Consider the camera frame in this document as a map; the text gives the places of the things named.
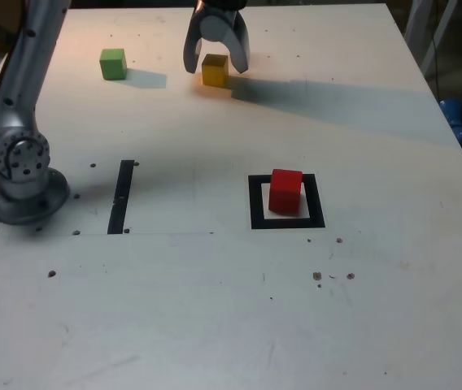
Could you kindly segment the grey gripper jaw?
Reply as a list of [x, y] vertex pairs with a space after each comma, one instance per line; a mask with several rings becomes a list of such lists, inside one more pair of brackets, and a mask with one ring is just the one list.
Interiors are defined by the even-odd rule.
[[194, 74], [198, 66], [198, 59], [202, 47], [201, 23], [208, 16], [208, 9], [194, 10], [186, 33], [183, 49], [183, 63], [188, 73]]
[[228, 49], [237, 72], [244, 73], [249, 69], [249, 35], [239, 11], [203, 10], [199, 26], [203, 39], [219, 42]]

